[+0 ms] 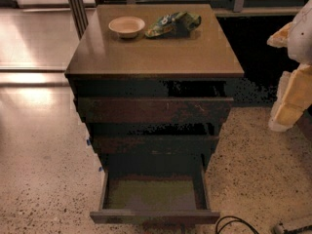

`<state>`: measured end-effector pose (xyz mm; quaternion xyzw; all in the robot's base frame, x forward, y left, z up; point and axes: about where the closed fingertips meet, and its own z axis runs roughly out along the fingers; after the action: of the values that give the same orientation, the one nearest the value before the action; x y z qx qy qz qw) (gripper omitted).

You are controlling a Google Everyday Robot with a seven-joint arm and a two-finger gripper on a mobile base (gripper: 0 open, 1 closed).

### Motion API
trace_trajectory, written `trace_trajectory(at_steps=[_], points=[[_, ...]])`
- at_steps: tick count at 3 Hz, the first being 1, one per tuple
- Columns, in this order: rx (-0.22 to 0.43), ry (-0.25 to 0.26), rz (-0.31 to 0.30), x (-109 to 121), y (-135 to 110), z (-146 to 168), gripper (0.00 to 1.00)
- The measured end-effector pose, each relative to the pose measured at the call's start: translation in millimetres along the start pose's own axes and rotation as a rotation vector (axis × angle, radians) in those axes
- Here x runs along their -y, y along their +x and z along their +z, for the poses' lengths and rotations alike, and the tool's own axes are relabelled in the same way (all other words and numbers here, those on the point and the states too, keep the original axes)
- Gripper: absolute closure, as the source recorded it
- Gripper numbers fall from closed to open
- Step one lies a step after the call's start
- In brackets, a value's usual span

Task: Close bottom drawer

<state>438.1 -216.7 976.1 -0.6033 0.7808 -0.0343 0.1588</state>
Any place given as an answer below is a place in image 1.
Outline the white and yellow gripper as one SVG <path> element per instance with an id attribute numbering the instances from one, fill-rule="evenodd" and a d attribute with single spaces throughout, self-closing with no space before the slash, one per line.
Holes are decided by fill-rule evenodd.
<path id="1" fill-rule="evenodd" d="M 268 122 L 270 130 L 285 132 L 312 104 L 312 25 L 289 22 L 271 35 L 267 44 L 285 47 L 289 58 L 299 63 L 293 72 L 282 73 Z"/>

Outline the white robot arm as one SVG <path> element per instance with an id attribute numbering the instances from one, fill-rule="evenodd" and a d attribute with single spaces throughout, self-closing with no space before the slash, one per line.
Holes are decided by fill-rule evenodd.
<path id="1" fill-rule="evenodd" d="M 288 57 L 299 63 L 293 72 L 282 73 L 268 122 L 271 131 L 285 132 L 312 105 L 312 0 L 291 22 L 271 35 L 267 44 L 285 47 Z"/>

